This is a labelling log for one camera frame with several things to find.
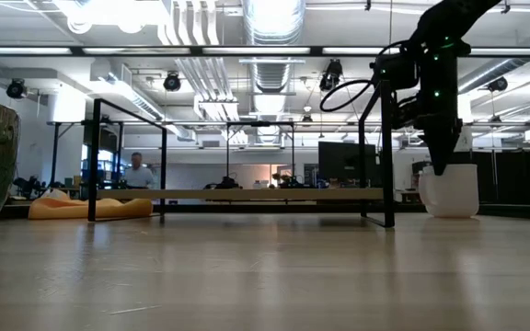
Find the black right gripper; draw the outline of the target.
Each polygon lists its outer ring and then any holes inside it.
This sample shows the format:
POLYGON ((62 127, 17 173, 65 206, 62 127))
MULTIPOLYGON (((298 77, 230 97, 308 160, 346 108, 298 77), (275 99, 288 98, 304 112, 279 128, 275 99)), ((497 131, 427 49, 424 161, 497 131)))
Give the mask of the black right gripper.
POLYGON ((392 128, 414 127, 424 131, 432 167, 441 176, 454 153, 462 121, 458 118, 457 57, 471 53, 467 43, 445 43, 424 49, 416 59, 420 89, 414 97, 395 102, 392 128))

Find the white mug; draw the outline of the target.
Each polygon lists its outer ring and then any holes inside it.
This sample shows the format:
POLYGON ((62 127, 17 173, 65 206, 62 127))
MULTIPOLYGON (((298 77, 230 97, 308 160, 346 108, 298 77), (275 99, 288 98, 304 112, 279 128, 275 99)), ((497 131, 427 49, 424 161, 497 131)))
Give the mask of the white mug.
POLYGON ((418 191, 426 211, 437 218, 471 218, 478 213, 478 167, 448 165, 437 176, 431 165, 422 169, 418 191))

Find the dark background cabinets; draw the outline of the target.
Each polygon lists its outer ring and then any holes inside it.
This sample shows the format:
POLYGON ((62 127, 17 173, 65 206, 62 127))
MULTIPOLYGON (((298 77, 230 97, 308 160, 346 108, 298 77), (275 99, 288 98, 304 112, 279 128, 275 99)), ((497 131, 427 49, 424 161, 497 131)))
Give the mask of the dark background cabinets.
POLYGON ((530 205, 530 151, 470 152, 481 203, 530 205))

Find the black ceiling spotlight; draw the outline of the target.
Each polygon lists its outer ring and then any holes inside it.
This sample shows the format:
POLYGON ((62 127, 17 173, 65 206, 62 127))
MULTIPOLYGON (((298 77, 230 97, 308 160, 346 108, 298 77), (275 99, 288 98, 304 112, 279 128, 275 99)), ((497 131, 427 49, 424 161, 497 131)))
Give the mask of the black ceiling spotlight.
POLYGON ((342 64, 339 59, 331 59, 327 68, 322 73, 319 89, 321 92, 329 92, 340 84, 343 75, 342 64))
POLYGON ((504 76, 501 76, 497 78, 496 80, 493 80, 487 84, 487 89, 493 93, 493 92, 503 92, 508 87, 508 81, 504 76))
POLYGON ((6 88, 6 94, 13 99, 23 99, 26 97, 28 90, 25 81, 21 78, 14 78, 6 88))
POLYGON ((167 77, 163 82, 163 87, 167 92, 177 92, 181 88, 179 73, 177 71, 169 71, 167 77))

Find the black computer monitor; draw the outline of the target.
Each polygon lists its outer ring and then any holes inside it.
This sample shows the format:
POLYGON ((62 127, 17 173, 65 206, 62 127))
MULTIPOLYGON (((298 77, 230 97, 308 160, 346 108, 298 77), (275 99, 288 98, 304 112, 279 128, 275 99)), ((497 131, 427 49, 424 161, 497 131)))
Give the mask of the black computer monitor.
MULTIPOLYGON (((376 162, 376 149, 365 144, 363 163, 365 182, 371 186, 381 184, 381 170, 376 162)), ((330 181, 359 180, 361 175, 360 145, 358 143, 318 143, 318 177, 330 181)))

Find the long ceiling light strip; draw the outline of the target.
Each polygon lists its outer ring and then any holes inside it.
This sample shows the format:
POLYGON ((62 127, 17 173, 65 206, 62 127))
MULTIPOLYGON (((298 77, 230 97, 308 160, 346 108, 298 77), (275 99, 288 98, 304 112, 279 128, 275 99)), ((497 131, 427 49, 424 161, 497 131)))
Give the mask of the long ceiling light strip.
POLYGON ((380 47, 323 46, 1 46, 0 57, 375 57, 380 47))

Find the white ceiling pipes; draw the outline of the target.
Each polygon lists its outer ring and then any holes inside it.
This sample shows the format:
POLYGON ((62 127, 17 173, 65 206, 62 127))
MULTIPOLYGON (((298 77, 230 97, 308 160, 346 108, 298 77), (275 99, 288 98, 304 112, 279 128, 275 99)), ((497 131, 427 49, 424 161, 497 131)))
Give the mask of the white ceiling pipes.
MULTIPOLYGON (((157 37, 172 46, 215 46, 216 0, 159 0, 157 37)), ((236 121, 238 102, 222 58, 179 58, 176 65, 194 91, 194 111, 202 119, 236 121)))

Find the person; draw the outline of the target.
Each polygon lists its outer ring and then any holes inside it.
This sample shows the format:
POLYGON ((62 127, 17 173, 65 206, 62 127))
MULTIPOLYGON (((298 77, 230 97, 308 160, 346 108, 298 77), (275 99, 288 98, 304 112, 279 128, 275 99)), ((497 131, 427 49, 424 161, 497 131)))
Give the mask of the person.
POLYGON ((152 171, 143 166, 143 158, 139 152, 131 155, 132 166, 125 170, 122 177, 129 188, 151 188, 154 185, 154 176, 152 171))

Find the crumpled orange cloth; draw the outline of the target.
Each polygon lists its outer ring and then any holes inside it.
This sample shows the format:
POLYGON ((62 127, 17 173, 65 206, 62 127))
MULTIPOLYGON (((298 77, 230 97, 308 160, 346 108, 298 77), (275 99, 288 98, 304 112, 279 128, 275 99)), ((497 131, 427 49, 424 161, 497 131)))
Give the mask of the crumpled orange cloth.
MULTIPOLYGON (((121 202, 114 199, 96 201, 97 218, 147 217, 153 212, 151 200, 134 199, 121 202)), ((58 189, 47 190, 29 206, 29 220, 86 219, 88 202, 72 200, 58 189)))

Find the black background station frame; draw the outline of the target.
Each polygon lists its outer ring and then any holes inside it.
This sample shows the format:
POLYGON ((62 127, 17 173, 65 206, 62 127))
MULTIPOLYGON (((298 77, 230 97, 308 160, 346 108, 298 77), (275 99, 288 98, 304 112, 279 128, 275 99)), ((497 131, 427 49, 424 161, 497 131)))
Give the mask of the black background station frame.
MULTIPOLYGON (((291 129, 291 174, 293 177, 296 176, 296 162, 295 162, 295 127, 297 126, 296 122, 293 121, 267 121, 267 120, 248 120, 248 121, 227 121, 225 123, 225 176, 230 176, 230 140, 236 136, 241 130, 245 127, 252 128, 267 128, 267 127, 279 127, 279 132, 285 134, 282 128, 286 126, 291 129)), ((267 148, 266 146, 249 146, 245 148, 245 151, 249 151, 253 154, 250 156, 245 156, 244 161, 248 161, 251 165, 256 163, 261 164, 270 164, 274 162, 281 162, 280 156, 273 155, 273 148, 267 148)))

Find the silver round ceiling duct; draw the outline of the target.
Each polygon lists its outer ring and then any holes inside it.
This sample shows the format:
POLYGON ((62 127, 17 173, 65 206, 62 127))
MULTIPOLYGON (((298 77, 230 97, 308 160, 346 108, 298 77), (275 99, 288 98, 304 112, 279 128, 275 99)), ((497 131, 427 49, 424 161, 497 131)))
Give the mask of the silver round ceiling duct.
MULTIPOLYGON (((279 47, 301 41, 305 0, 242 0, 242 6, 247 44, 279 47)), ((294 65, 287 58, 265 58, 257 59, 249 68, 257 118, 280 120, 294 65)))

